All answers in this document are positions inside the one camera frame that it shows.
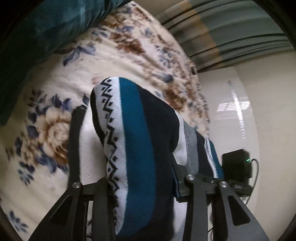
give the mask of gray stripe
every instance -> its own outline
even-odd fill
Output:
[[[187,149],[187,163],[185,164],[188,173],[198,172],[197,137],[193,127],[184,121],[184,135]]]

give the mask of teal stripe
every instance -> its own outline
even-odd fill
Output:
[[[222,167],[221,167],[221,165],[219,163],[217,153],[216,153],[216,150],[215,150],[215,147],[214,147],[214,144],[213,144],[212,141],[210,141],[210,148],[211,148],[212,157],[213,157],[214,162],[216,164],[216,170],[217,170],[218,178],[224,179],[224,173],[223,173]]]
[[[155,202],[155,163],[137,85],[119,78],[126,145],[128,194],[121,237],[134,235],[149,220]]]

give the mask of beige flower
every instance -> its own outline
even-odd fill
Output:
[[[70,112],[51,107],[45,116],[37,118],[35,125],[39,133],[38,143],[42,145],[44,152],[60,165],[68,163],[70,122]]]

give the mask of white stripe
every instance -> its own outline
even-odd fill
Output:
[[[209,164],[210,164],[210,166],[212,168],[214,178],[217,178],[218,173],[217,173],[217,170],[216,170],[216,164],[215,164],[214,158],[212,156],[210,141],[209,141],[208,138],[205,138],[205,153],[207,154],[207,160],[208,160],[208,162],[209,162]]]
[[[180,165],[185,166],[187,162],[187,149],[186,149],[186,140],[184,134],[184,122],[183,118],[176,112],[176,115],[179,119],[179,140],[176,149],[173,152],[173,155],[176,159],[176,162]]]
[[[121,111],[121,99],[120,99],[120,86],[119,86],[119,78],[118,77],[111,77],[109,78],[112,81],[109,82],[109,84],[112,84],[112,87],[110,88],[111,91],[108,92],[108,94],[112,95],[110,101],[112,102],[111,106],[108,106],[112,108],[114,111],[110,115],[111,118],[113,118],[112,123],[110,125],[115,128],[113,136],[117,137],[118,140],[116,141],[117,150],[115,152],[115,156],[117,157],[117,160],[115,162],[116,167],[118,170],[115,172],[114,176],[119,178],[119,181],[117,182],[119,186],[119,190],[116,191],[116,195],[118,197],[118,207],[116,207],[116,226],[115,226],[115,233],[118,234],[119,231],[122,228],[123,221],[124,221],[124,213],[126,209],[126,196],[128,193],[128,182],[127,182],[127,176],[126,176],[126,152],[125,152],[125,136],[124,136],[124,128],[123,128],[123,120],[122,120],[122,111]],[[96,85],[96,108],[98,111],[100,126],[103,130],[103,132],[106,134],[107,130],[107,119],[106,111],[103,111],[103,97],[102,94],[102,88],[103,86],[98,84]],[[104,150],[105,155],[107,157],[110,156],[111,148],[107,148],[107,136],[105,138],[104,143]]]

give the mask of striped curtain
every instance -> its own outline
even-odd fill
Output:
[[[156,18],[199,72],[293,49],[280,27],[252,0],[184,0]]]

